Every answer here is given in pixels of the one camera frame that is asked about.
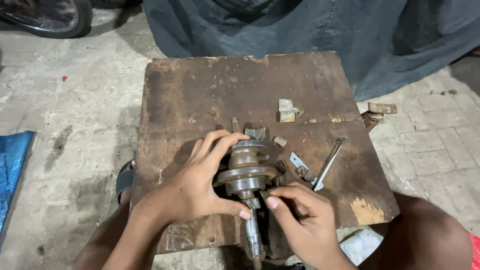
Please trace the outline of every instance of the sandal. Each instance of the sandal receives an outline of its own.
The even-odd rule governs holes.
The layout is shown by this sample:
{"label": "sandal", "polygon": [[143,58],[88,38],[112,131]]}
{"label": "sandal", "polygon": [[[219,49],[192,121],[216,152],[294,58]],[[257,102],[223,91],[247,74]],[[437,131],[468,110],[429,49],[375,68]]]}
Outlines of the sandal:
{"label": "sandal", "polygon": [[133,172],[135,169],[128,170],[124,172],[129,164],[132,163],[133,160],[125,163],[119,171],[117,175],[117,183],[115,189],[117,190],[117,202],[120,204],[120,195],[124,190],[131,189],[133,186]]}

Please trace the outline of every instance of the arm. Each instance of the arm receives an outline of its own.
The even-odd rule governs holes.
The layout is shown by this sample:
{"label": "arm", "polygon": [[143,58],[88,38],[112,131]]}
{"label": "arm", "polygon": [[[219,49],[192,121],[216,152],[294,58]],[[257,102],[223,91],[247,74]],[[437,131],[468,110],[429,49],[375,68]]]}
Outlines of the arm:
{"label": "arm", "polygon": [[[300,260],[318,270],[357,269],[338,244],[335,215],[327,198],[297,182],[272,190],[270,195],[266,200],[267,206]],[[280,198],[293,200],[299,221]]]}
{"label": "arm", "polygon": [[185,167],[133,208],[127,226],[103,269],[150,269],[160,236],[174,222],[188,222],[213,214],[250,219],[247,206],[219,198],[212,187],[213,177],[228,148],[245,139],[249,136],[218,130],[208,133],[205,140],[198,140]]}

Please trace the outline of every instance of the leg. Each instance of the leg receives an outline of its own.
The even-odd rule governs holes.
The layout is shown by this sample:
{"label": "leg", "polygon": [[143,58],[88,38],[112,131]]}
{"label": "leg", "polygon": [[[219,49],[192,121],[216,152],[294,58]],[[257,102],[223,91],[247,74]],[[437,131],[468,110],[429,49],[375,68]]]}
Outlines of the leg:
{"label": "leg", "polygon": [[[131,170],[132,164],[125,171]],[[102,269],[127,225],[129,212],[130,190],[125,190],[121,193],[117,210],[97,228],[73,262],[73,270]]]}
{"label": "leg", "polygon": [[378,269],[470,269],[472,243],[457,220],[424,199],[397,193],[395,199],[401,214],[377,249]]}

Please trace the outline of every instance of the person's left hand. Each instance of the person's left hand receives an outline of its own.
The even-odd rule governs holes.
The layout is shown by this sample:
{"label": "person's left hand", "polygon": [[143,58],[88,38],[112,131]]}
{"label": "person's left hand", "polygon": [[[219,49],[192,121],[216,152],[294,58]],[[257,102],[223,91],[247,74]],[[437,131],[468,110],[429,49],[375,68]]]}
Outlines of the person's left hand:
{"label": "person's left hand", "polygon": [[193,147],[185,167],[147,194],[137,208],[156,217],[158,224],[187,222],[213,214],[229,214],[250,219],[250,209],[238,201],[219,198],[212,180],[228,148],[250,137],[227,130],[209,132]]}

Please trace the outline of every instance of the gray tarp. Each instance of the gray tarp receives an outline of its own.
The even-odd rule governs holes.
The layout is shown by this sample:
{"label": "gray tarp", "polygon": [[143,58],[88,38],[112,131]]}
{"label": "gray tarp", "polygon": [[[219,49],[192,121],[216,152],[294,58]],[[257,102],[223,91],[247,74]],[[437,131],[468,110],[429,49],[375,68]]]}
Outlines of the gray tarp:
{"label": "gray tarp", "polygon": [[478,0],[144,0],[144,9],[169,57],[335,50],[357,101],[480,45]]}

